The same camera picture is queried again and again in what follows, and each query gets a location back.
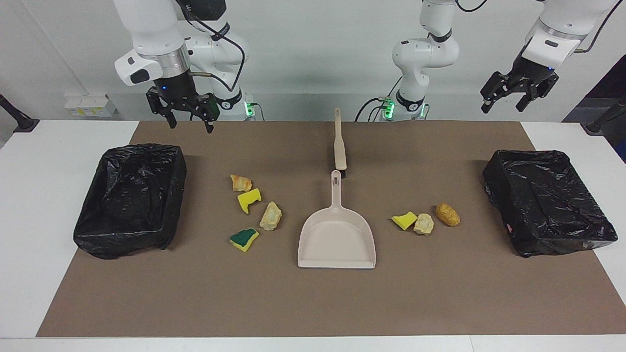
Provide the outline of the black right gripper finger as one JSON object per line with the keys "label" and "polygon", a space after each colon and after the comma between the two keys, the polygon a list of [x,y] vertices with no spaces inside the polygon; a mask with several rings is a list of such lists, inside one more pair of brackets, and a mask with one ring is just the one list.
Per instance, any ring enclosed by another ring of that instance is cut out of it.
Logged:
{"label": "black right gripper finger", "polygon": [[195,115],[204,123],[206,132],[212,133],[214,123],[219,118],[219,106],[213,94],[202,94],[197,96]]}
{"label": "black right gripper finger", "polygon": [[147,91],[147,100],[151,112],[153,114],[159,114],[160,116],[165,118],[170,129],[174,129],[177,126],[177,121],[174,114],[172,113],[174,105],[172,103],[167,103],[164,106],[157,88],[150,88]]}

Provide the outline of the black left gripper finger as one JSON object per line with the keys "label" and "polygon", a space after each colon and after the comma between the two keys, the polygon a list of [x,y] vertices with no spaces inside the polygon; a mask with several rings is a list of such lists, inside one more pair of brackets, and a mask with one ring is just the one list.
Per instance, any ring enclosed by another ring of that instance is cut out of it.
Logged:
{"label": "black left gripper finger", "polygon": [[481,111],[483,113],[489,113],[489,111],[492,109],[492,105],[496,101],[505,96],[508,96],[508,80],[509,76],[500,72],[494,72],[490,76],[490,78],[481,89],[481,96],[483,98]]}
{"label": "black left gripper finger", "polygon": [[521,80],[518,84],[518,89],[521,93],[524,93],[524,95],[516,104],[516,109],[518,111],[524,111],[532,101],[538,98],[545,98],[558,80],[559,76],[548,76],[548,78],[541,83],[535,83],[530,79]]}

